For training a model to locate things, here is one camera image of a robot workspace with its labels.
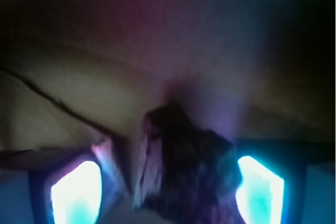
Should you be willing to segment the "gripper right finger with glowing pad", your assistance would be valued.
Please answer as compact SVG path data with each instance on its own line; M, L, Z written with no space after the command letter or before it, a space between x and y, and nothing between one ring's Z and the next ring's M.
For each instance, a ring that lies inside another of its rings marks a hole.
M242 140L237 155L245 223L335 223L335 144Z

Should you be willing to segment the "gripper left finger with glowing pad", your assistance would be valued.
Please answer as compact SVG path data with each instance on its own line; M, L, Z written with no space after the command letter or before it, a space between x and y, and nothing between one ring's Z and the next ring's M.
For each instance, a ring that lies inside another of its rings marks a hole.
M90 150L1 151L1 223L97 223L102 186Z

